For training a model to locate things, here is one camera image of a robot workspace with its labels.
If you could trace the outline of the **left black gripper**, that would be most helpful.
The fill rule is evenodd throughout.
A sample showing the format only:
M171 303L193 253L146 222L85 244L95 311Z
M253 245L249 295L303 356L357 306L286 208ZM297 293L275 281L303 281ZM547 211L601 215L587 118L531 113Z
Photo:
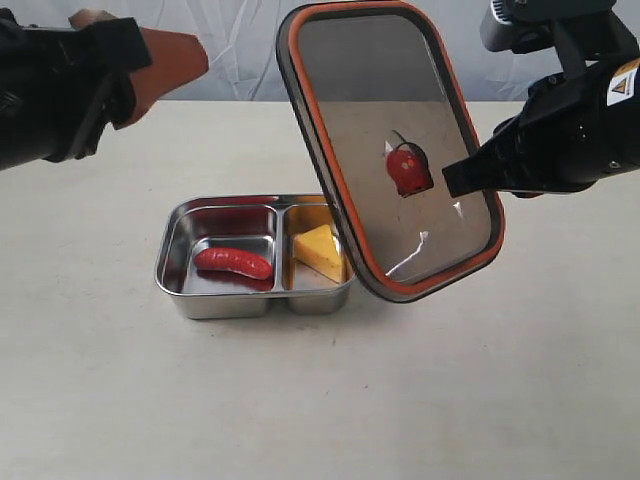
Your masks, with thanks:
M132 18L75 29L21 25L1 12L1 167L95 154L107 124L138 122L208 71L194 35Z

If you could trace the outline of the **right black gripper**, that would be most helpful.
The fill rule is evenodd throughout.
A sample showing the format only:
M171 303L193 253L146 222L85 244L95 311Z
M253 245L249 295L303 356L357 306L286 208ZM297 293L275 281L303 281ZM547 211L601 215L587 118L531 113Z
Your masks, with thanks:
M442 171L449 193L572 194L639 168L639 60L536 82L521 112Z

